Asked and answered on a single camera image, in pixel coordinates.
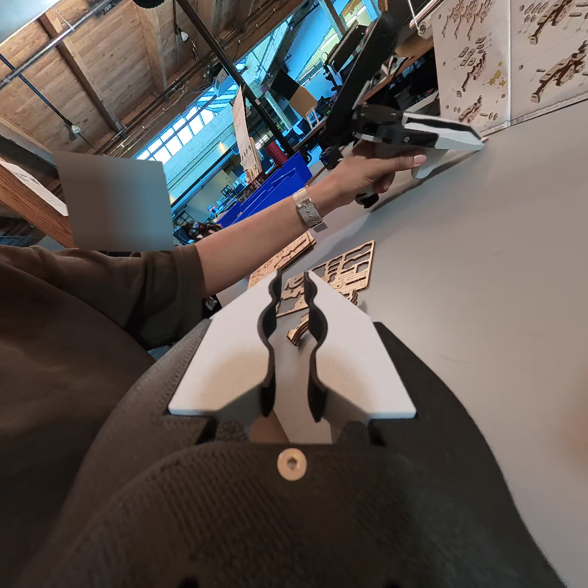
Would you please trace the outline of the wooden puzzle model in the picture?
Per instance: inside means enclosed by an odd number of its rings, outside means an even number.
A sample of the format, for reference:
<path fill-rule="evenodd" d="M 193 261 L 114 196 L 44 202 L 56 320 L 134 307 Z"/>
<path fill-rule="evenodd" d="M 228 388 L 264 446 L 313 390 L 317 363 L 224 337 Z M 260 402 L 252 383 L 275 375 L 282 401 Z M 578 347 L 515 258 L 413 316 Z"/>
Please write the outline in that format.
<path fill-rule="evenodd" d="M 296 301 L 294 307 L 288 311 L 278 312 L 277 317 L 283 317 L 290 315 L 292 313 L 296 313 L 299 311 L 308 310 L 308 305 L 305 301 L 304 296 L 300 296 Z M 307 332 L 309 327 L 309 312 L 306 312 L 301 316 L 300 322 L 297 327 L 294 329 L 289 330 L 287 338 L 288 340 L 295 346 L 298 346 L 298 343 L 302 336 Z"/>

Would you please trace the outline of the stack of wooden puzzle sheets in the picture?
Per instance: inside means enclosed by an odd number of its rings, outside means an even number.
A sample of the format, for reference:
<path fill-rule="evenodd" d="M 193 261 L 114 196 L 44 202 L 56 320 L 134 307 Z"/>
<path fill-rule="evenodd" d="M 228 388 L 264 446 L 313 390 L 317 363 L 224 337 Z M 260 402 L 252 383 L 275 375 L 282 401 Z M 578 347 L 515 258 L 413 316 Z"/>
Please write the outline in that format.
<path fill-rule="evenodd" d="M 310 231 L 295 239 L 288 246 L 266 261 L 260 268 L 255 270 L 249 278 L 247 288 L 253 288 L 260 280 L 276 271 L 283 270 L 294 263 L 299 257 L 316 245 L 316 240 Z"/>

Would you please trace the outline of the paper instruction booklet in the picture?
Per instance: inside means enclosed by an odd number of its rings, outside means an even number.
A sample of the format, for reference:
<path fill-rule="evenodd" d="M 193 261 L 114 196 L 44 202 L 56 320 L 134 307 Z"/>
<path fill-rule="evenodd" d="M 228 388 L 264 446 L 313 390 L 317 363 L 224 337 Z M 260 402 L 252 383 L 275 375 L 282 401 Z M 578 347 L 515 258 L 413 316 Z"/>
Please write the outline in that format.
<path fill-rule="evenodd" d="M 587 1 L 445 1 L 431 25 L 443 118 L 486 135 L 587 97 Z"/>

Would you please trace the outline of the black monitor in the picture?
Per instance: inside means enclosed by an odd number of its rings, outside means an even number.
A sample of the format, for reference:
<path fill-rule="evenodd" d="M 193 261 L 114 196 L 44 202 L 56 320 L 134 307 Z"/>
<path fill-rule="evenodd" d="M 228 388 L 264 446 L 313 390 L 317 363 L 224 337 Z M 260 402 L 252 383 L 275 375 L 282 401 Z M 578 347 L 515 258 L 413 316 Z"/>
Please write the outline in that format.
<path fill-rule="evenodd" d="M 401 29 L 409 16 L 407 4 L 393 1 L 389 10 L 372 23 L 364 37 L 361 52 L 354 60 L 320 134 L 319 145 L 323 150 L 340 146 L 350 135 L 354 109 L 368 83 L 382 64 L 392 56 Z"/>

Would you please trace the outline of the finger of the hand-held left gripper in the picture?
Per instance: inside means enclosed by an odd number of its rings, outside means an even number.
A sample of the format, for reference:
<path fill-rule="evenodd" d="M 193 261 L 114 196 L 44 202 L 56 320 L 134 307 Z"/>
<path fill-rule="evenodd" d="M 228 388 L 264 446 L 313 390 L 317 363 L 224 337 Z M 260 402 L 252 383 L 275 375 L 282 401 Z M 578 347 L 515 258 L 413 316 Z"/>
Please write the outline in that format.
<path fill-rule="evenodd" d="M 439 134 L 433 148 L 442 151 L 480 151 L 483 147 L 483 139 L 476 134 Z"/>
<path fill-rule="evenodd" d="M 466 123 L 452 121 L 450 119 L 444 119 L 438 116 L 430 116 L 423 114 L 402 114 L 403 126 L 407 128 L 407 125 L 411 123 L 424 125 L 427 128 L 449 129 L 464 132 L 467 131 L 470 132 L 477 139 L 481 138 L 481 136 L 470 125 Z"/>

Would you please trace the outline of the person's left forearm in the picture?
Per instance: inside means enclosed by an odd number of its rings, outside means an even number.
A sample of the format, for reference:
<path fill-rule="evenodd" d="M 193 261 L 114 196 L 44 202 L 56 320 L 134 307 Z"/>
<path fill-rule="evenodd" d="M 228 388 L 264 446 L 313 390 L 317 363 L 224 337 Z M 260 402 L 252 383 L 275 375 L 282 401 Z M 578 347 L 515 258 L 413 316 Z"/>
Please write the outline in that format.
<path fill-rule="evenodd" d="M 324 218 L 334 208 L 306 188 Z M 141 289 L 125 330 L 145 349 L 174 343 L 202 320 L 204 301 L 237 283 L 308 228 L 291 196 L 195 245 L 129 258 Z"/>

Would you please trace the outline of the silver wristwatch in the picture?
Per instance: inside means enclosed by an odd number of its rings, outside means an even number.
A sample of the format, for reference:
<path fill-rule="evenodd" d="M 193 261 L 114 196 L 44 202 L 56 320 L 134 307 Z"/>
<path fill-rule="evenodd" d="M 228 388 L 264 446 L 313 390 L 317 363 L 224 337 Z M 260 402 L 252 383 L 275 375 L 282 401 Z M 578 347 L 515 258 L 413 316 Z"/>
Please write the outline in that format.
<path fill-rule="evenodd" d="M 307 189 L 305 187 L 296 191 L 292 195 L 292 199 L 295 204 L 298 216 L 301 218 L 308 229 L 311 229 L 315 232 L 322 232 L 328 228 L 316 205 L 308 195 Z"/>

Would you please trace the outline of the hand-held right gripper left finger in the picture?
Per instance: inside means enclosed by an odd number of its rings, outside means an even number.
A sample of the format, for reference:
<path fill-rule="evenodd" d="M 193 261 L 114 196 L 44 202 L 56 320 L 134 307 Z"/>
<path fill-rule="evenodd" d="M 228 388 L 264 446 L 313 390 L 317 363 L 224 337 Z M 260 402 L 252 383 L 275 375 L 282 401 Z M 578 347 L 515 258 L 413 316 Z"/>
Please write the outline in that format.
<path fill-rule="evenodd" d="M 174 416 L 250 426 L 273 410 L 276 329 L 282 289 L 277 269 L 215 314 L 169 404 Z"/>

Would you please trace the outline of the black metal pole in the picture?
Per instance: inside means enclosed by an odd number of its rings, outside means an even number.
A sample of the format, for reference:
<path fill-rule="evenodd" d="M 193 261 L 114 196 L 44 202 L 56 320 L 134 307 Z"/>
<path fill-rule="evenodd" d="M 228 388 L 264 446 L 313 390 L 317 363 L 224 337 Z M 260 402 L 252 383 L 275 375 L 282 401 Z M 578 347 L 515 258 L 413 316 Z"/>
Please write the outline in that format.
<path fill-rule="evenodd" d="M 189 20 L 193 23 L 198 33 L 201 34 L 202 38 L 212 50 L 213 54 L 223 65 L 224 69 L 230 74 L 232 79 L 239 85 L 239 88 L 243 91 L 247 99 L 251 103 L 251 107 L 259 114 L 261 119 L 266 123 L 267 127 L 272 131 L 277 142 L 281 145 L 283 151 L 287 156 L 294 156 L 295 152 L 292 146 L 288 143 L 286 138 L 283 136 L 279 127 L 275 124 L 274 120 L 263 107 L 259 99 L 254 94 L 253 90 L 246 84 L 239 70 L 237 70 L 234 63 L 226 55 L 222 47 L 219 45 L 215 37 L 212 35 L 210 30 L 206 27 L 202 19 L 198 16 L 197 12 L 189 4 L 189 1 L 178 1 L 179 6 L 185 12 Z"/>

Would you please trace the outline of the person's brown clothing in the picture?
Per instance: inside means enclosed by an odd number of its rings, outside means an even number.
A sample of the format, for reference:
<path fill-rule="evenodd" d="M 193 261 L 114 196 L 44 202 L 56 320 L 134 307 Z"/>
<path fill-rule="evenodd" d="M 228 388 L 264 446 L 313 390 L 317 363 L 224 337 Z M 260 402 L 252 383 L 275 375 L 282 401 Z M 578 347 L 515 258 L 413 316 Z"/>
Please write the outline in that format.
<path fill-rule="evenodd" d="M 112 409 L 153 359 L 67 286 L 89 259 L 1 246 L 1 587 L 39 549 Z M 62 262 L 57 285 L 51 262 Z"/>

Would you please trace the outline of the grey desk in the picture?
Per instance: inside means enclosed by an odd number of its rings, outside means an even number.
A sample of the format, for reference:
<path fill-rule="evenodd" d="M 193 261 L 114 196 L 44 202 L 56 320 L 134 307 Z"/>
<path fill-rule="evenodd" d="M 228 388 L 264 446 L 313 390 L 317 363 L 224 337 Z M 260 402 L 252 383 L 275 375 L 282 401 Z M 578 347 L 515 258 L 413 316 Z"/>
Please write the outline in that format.
<path fill-rule="evenodd" d="M 552 566 L 587 587 L 587 101 L 326 220 L 283 283 L 374 240 L 359 307 L 459 398 Z"/>

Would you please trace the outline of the person's left hand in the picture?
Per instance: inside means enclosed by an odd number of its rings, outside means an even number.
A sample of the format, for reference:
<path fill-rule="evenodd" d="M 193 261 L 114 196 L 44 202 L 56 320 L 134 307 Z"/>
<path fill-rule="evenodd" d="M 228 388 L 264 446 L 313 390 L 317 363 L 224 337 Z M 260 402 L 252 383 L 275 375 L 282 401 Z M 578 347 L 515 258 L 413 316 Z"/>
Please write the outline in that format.
<path fill-rule="evenodd" d="M 361 141 L 320 182 L 318 201 L 340 208 L 351 204 L 368 188 L 377 195 L 383 194 L 390 188 L 396 173 L 412 171 L 426 162 L 427 157 L 421 149 L 382 157 L 376 156 L 374 143 Z"/>

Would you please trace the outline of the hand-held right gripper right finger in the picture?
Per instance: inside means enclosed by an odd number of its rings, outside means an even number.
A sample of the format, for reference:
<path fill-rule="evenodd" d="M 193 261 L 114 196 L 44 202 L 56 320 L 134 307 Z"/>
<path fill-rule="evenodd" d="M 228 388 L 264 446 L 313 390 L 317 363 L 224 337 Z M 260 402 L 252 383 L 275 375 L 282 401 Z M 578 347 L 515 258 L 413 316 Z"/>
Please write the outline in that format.
<path fill-rule="evenodd" d="M 307 402 L 315 422 L 413 419 L 416 408 L 371 318 L 313 271 L 304 274 L 310 334 Z"/>

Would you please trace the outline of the large blue plastic bin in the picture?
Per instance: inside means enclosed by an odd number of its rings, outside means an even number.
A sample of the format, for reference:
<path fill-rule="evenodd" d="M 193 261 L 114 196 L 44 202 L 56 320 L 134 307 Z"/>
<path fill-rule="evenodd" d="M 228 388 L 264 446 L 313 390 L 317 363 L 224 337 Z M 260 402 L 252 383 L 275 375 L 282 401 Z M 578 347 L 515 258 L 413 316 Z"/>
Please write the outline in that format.
<path fill-rule="evenodd" d="M 312 173 L 302 154 L 296 153 L 244 202 L 237 203 L 218 220 L 223 228 L 234 225 L 305 187 Z"/>

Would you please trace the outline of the punched wooden puzzle sheet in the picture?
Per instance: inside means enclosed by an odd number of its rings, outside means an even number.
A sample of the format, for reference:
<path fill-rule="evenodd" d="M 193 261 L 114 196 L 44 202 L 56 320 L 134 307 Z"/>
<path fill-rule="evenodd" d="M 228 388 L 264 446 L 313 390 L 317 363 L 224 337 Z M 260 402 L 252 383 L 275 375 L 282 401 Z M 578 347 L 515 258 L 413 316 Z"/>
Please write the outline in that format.
<path fill-rule="evenodd" d="M 353 290 L 361 292 L 369 287 L 375 241 L 340 254 L 311 269 L 324 282 L 344 295 Z M 283 317 L 307 308 L 304 298 L 303 273 L 290 277 L 283 285 L 276 306 L 277 317 Z"/>

